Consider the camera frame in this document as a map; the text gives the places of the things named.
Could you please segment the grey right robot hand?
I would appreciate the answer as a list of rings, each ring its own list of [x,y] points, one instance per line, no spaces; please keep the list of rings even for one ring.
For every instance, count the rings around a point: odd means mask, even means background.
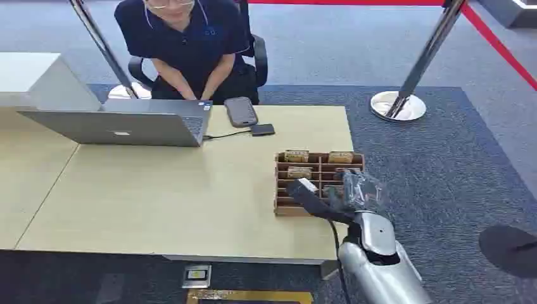
[[[336,175],[342,184],[322,189],[333,209],[342,213],[386,211],[385,187],[381,181],[354,168],[341,169]]]

